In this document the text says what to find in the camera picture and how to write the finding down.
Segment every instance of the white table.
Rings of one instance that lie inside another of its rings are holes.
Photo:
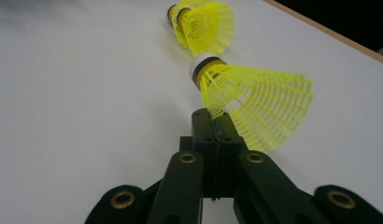
[[[0,3],[0,224],[83,223],[109,189],[163,177],[201,108],[173,3]],[[261,0],[228,3],[227,63],[315,83],[273,160],[300,189],[339,185],[383,212],[383,63]],[[205,201],[204,223],[235,222],[232,200]]]

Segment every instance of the shuttlecock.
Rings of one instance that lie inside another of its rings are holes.
[[[234,33],[232,9],[212,0],[182,0],[167,10],[177,41],[192,55],[202,52],[221,54]]]
[[[212,119],[226,111],[249,150],[264,153],[293,133],[313,98],[301,74],[228,65],[210,53],[192,60],[190,75]]]

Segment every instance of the yellow shuttlecock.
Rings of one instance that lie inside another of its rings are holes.
[[[167,10],[177,41],[192,55],[202,52],[221,54],[234,33],[232,9],[212,0],[182,0]]]
[[[264,153],[293,133],[313,98],[301,74],[228,65],[210,53],[193,59],[190,75],[212,119],[228,112],[249,150]]]

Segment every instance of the black band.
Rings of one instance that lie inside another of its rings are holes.
[[[180,27],[180,18],[182,18],[182,14],[186,11],[189,11],[190,9],[188,7],[184,7],[182,8],[178,14],[177,14],[177,25],[179,26],[180,29],[182,29],[182,27]]]
[[[169,21],[169,23],[172,25],[172,19],[171,19],[171,11],[172,9],[176,6],[176,4],[172,5],[170,8],[168,8],[168,11],[167,11],[167,19]]]
[[[200,62],[197,67],[195,67],[194,71],[192,72],[192,82],[194,82],[195,85],[197,85],[197,77],[198,77],[198,74],[200,73],[201,69],[204,68],[204,66],[206,66],[207,64],[209,63],[212,63],[214,61],[220,61],[220,58],[218,57],[209,57],[209,58],[206,58],[204,59],[202,62]]]

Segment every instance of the dark background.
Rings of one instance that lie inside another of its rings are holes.
[[[383,0],[276,0],[347,38],[383,48]]]

